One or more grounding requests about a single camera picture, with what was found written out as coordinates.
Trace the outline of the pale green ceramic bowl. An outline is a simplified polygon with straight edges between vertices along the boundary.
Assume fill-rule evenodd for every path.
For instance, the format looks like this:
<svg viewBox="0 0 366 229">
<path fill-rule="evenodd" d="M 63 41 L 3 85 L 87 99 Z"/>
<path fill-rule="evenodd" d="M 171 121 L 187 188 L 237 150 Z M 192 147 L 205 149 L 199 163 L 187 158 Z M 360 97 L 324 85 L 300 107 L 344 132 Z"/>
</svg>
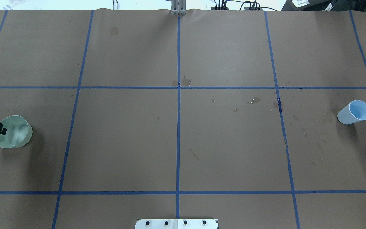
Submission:
<svg viewBox="0 0 366 229">
<path fill-rule="evenodd" d="M 12 149 L 25 146 L 32 138 L 33 129 L 30 123 L 22 116 L 13 115 L 1 121 L 6 129 L 0 134 L 0 148 Z"/>
</svg>

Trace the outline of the light blue plastic cup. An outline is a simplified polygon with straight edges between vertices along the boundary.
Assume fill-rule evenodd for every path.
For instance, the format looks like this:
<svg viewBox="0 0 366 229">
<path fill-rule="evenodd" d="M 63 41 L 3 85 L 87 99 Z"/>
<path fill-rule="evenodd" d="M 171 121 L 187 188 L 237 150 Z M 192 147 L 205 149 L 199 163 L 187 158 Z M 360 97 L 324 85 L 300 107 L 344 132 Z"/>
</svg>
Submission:
<svg viewBox="0 0 366 229">
<path fill-rule="evenodd" d="M 344 125 L 350 125 L 366 120 L 366 103 L 362 100 L 353 100 L 337 114 L 337 119 Z"/>
</svg>

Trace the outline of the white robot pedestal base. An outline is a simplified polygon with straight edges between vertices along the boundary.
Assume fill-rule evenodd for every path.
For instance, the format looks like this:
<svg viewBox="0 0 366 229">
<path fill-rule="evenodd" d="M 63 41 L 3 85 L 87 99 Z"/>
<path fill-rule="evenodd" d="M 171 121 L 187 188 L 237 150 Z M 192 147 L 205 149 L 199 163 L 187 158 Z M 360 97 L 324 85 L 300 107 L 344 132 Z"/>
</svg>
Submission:
<svg viewBox="0 0 366 229">
<path fill-rule="evenodd" d="M 135 229 L 218 229 L 217 219 L 141 219 Z"/>
</svg>

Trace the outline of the aluminium frame post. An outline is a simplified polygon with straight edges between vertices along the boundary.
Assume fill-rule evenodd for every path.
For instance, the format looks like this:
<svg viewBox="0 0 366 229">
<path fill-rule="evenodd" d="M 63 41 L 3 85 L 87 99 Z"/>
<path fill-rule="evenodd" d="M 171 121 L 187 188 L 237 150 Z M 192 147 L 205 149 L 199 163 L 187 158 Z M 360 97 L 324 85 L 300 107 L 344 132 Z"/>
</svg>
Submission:
<svg viewBox="0 0 366 229">
<path fill-rule="evenodd" d="M 172 15 L 185 15 L 186 10 L 186 0 L 170 0 L 171 2 L 171 14 Z"/>
</svg>

